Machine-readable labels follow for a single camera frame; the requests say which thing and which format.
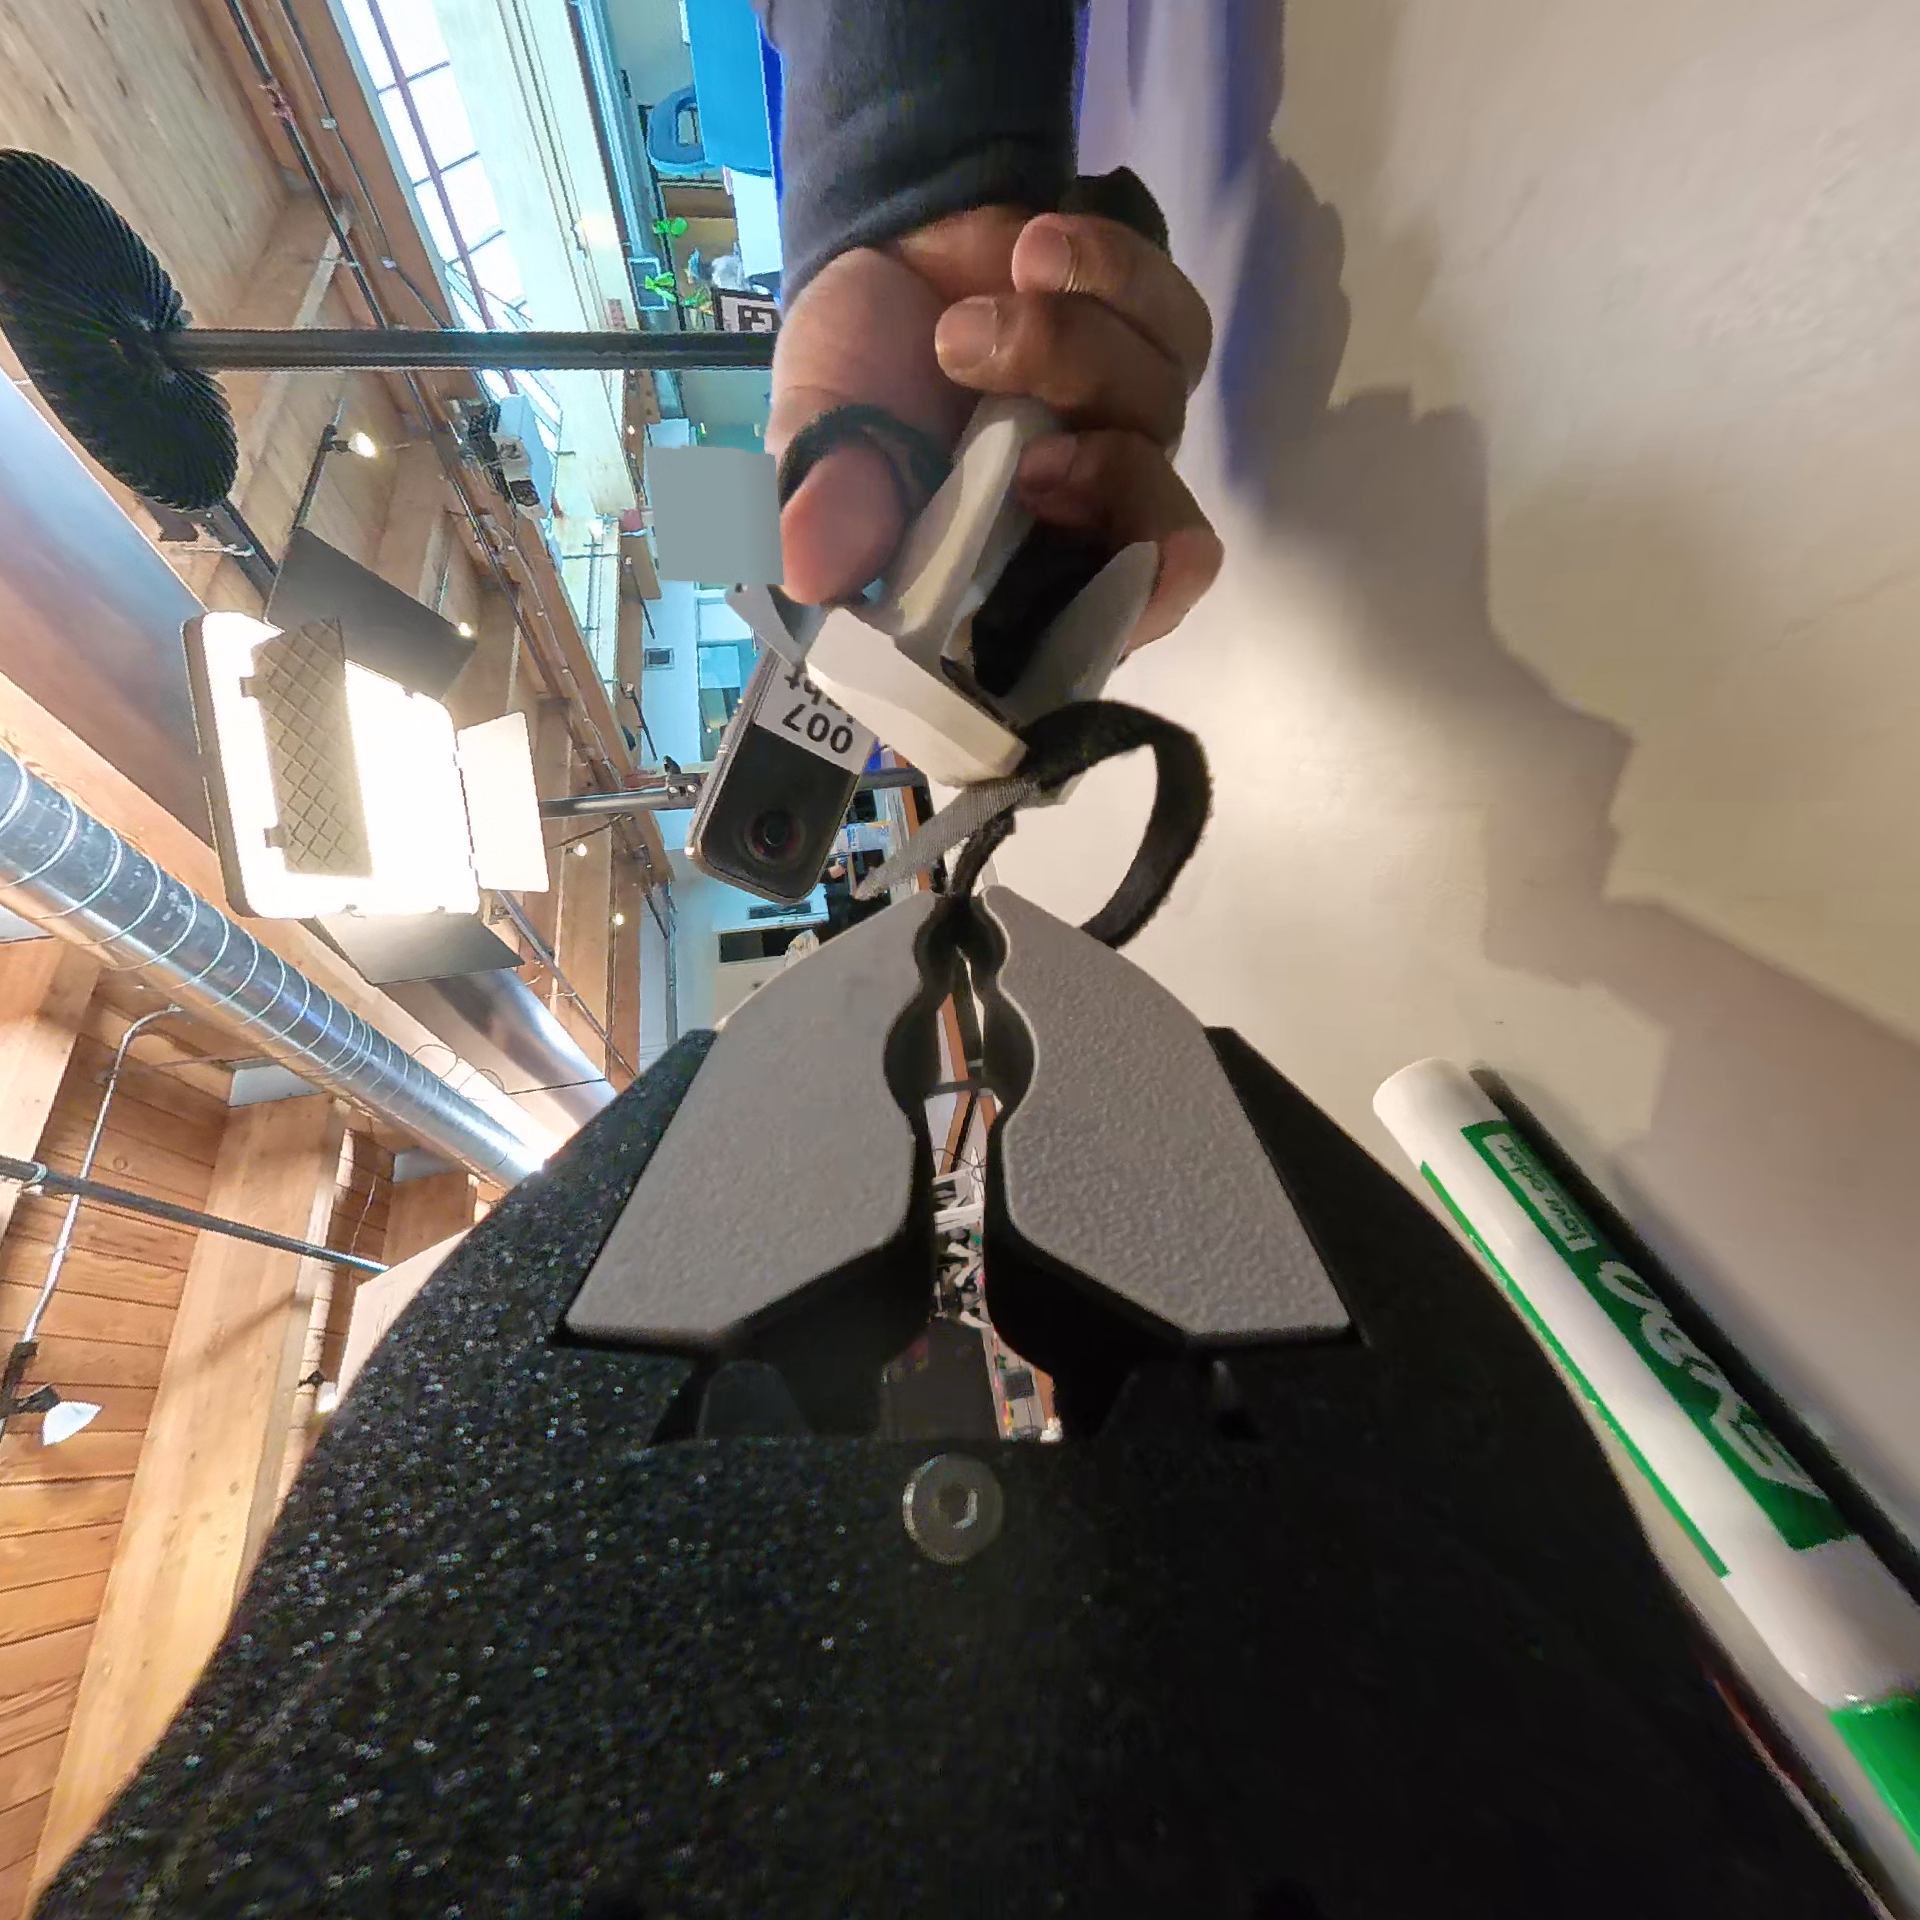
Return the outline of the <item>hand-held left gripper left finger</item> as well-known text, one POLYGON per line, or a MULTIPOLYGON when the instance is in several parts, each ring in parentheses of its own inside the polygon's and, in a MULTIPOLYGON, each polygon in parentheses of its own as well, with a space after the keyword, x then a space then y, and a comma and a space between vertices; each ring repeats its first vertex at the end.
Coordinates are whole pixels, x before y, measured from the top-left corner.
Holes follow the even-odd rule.
POLYGON ((777 1337, 928 1214, 937 897, 764 980, 712 1037, 566 1328, 722 1357, 777 1337))

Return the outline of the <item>green marker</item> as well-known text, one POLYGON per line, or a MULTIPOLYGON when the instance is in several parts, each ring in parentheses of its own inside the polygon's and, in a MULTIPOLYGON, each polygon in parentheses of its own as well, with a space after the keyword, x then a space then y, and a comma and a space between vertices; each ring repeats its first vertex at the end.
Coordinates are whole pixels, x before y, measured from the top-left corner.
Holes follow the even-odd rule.
POLYGON ((1916 1598, 1464 1070, 1414 1064, 1382 1083, 1375 1109, 1694 1560, 1916 1845, 1916 1598))

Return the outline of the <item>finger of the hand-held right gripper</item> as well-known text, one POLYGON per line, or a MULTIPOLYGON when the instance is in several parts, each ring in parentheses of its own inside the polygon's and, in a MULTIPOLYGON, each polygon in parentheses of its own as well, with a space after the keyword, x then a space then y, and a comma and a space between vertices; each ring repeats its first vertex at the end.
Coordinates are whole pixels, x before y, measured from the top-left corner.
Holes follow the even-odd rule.
POLYGON ((894 854, 894 880, 916 880, 944 866, 948 880, 982 880, 996 849, 1015 832, 1018 813, 1058 805, 1058 792, 1008 776, 967 785, 894 854))
POLYGON ((804 673, 824 697, 926 777, 1011 777, 1026 755, 999 718, 856 611, 825 612, 804 673))

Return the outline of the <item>person's right hand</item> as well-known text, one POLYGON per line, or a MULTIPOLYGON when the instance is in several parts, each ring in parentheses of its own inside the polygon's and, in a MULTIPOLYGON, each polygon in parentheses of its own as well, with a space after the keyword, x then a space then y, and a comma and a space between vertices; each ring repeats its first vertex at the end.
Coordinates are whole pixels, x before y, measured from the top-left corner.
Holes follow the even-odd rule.
POLYGON ((948 448, 982 395, 1046 405, 1018 493, 1038 524, 1106 549, 1152 544, 1134 654, 1212 589, 1224 544, 1172 458, 1212 355, 1186 274, 1124 225, 1083 211, 977 208, 825 266, 792 304, 766 445, 872 405, 948 448))

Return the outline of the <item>bright studio light panel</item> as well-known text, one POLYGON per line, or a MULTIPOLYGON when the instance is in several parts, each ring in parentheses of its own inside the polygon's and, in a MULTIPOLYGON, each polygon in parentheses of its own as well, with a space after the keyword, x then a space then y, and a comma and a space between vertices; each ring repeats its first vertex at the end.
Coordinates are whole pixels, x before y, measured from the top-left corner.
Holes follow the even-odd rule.
POLYGON ((207 611, 184 625, 215 849, 255 922, 471 914, 544 893, 527 715, 457 726, 359 664, 340 619, 296 630, 207 611))

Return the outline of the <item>silver air duct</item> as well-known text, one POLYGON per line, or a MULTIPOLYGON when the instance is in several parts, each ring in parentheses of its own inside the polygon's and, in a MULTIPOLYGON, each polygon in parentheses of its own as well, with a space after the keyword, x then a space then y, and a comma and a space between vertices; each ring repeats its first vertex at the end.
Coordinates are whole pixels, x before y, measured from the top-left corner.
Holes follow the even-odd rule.
POLYGON ((544 1163, 492 1112, 122 832, 3 755, 4 909, 106 969, 169 993, 192 1018, 235 1029, 255 1054, 511 1188, 544 1163))

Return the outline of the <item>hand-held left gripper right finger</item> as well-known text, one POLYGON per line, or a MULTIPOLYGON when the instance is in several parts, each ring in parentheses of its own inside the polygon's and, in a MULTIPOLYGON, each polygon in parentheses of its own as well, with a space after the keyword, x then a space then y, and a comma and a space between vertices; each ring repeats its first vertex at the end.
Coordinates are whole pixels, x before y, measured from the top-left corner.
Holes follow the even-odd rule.
POLYGON ((996 968, 999 1205, 1012 1245, 1194 1352, 1343 1337, 1328 1267, 1208 1029, 1122 952, 1011 890, 996 968))

